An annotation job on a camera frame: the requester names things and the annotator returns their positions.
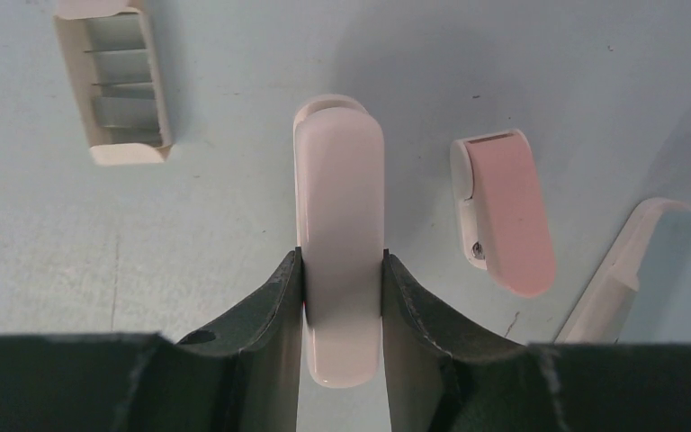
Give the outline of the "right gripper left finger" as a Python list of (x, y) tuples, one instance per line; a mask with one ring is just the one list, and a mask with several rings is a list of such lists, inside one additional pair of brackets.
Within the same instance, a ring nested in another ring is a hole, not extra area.
[(178, 342), (158, 333), (0, 335), (0, 431), (293, 431), (303, 265)]

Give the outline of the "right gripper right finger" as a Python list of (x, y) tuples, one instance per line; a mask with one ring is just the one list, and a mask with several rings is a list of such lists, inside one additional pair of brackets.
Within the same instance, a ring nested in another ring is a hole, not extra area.
[(521, 345), (382, 262), (395, 431), (691, 431), (691, 344)]

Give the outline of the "long white stapler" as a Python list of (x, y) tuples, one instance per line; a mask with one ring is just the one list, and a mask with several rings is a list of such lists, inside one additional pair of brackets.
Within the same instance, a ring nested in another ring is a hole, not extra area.
[(383, 131), (354, 98), (323, 94), (292, 135), (307, 364), (319, 385), (351, 388), (375, 376), (381, 350)]

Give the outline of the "staple box tray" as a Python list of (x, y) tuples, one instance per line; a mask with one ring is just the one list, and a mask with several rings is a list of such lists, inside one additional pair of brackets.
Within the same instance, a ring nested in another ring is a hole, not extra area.
[(95, 164), (165, 162), (174, 141), (146, 2), (58, 1), (53, 23)]

